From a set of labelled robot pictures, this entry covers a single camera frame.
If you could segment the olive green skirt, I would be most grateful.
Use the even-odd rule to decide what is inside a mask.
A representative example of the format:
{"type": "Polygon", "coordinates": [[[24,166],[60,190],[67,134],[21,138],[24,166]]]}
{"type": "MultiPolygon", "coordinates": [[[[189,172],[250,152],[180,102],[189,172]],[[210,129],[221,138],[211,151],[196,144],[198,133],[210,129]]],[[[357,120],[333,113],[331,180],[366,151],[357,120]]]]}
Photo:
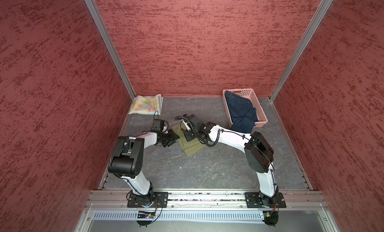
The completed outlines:
{"type": "Polygon", "coordinates": [[[184,129],[185,126],[176,125],[172,127],[172,130],[175,132],[177,136],[180,138],[178,139],[178,143],[181,147],[181,149],[185,152],[187,157],[191,157],[194,154],[196,154],[198,151],[206,147],[206,145],[201,144],[197,139],[193,139],[192,141],[188,142],[184,132],[182,129],[184,129]]]}

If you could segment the floral pastel skirt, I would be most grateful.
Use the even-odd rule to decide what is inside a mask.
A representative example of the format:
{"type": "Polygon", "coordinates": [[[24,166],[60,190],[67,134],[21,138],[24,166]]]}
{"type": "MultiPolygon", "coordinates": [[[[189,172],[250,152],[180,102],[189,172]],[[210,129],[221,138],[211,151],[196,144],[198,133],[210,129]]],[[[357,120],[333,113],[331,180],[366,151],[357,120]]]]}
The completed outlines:
{"type": "Polygon", "coordinates": [[[164,98],[161,94],[155,96],[138,95],[131,104],[129,114],[155,115],[157,111],[161,115],[163,101],[164,98]]]}

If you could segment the blue denim skirt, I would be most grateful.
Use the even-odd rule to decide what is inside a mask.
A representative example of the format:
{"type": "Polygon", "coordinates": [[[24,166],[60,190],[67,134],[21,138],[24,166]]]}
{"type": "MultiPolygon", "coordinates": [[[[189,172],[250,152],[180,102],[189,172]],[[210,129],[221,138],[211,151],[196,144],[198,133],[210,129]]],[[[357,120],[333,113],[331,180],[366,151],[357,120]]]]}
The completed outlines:
{"type": "Polygon", "coordinates": [[[233,123],[231,130],[250,134],[255,123],[259,121],[257,110],[253,107],[252,102],[228,90],[225,91],[225,99],[233,123]]]}

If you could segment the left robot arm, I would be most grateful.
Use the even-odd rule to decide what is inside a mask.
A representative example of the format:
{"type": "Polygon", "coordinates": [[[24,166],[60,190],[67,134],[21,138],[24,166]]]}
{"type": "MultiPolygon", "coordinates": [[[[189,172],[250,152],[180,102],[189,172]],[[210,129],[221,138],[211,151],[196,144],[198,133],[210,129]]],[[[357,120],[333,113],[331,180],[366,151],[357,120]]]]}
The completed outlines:
{"type": "Polygon", "coordinates": [[[136,137],[118,137],[108,164],[108,172],[125,181],[131,188],[127,195],[129,208],[167,207],[167,192],[155,192],[142,172],[144,149],[151,146],[172,146],[180,137],[172,130],[162,133],[146,132],[136,137]]]}

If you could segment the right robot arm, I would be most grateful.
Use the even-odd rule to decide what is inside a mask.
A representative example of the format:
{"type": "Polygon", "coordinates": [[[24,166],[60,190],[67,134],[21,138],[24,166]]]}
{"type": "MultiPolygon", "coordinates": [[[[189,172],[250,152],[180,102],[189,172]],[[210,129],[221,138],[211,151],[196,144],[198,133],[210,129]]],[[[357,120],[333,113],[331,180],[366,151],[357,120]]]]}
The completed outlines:
{"type": "Polygon", "coordinates": [[[196,139],[210,148],[224,144],[243,152],[247,164],[257,173],[259,181],[257,203],[263,208],[277,206],[279,190],[274,176],[274,150],[261,133],[244,134],[225,129],[215,123],[205,124],[193,114],[177,116],[175,120],[184,124],[182,131],[187,141],[196,139]]]}

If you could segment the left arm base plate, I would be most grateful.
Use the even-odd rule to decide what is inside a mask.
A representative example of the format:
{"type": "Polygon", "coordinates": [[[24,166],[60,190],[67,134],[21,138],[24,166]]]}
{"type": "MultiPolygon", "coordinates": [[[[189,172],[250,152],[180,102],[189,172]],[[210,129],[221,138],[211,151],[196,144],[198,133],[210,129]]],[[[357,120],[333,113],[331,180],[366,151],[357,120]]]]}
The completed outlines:
{"type": "Polygon", "coordinates": [[[168,203],[168,192],[154,192],[147,196],[135,195],[130,193],[127,195],[127,207],[128,208],[166,208],[168,203]]]}

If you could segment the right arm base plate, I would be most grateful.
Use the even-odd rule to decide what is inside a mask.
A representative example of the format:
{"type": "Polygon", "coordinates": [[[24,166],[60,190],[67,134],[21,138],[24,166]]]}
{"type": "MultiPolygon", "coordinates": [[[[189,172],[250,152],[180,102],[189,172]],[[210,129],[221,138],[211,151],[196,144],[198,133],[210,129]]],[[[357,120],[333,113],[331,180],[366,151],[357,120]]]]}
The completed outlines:
{"type": "Polygon", "coordinates": [[[247,208],[285,209],[287,207],[283,194],[277,192],[274,196],[268,197],[264,194],[246,192],[245,201],[247,208]]]}

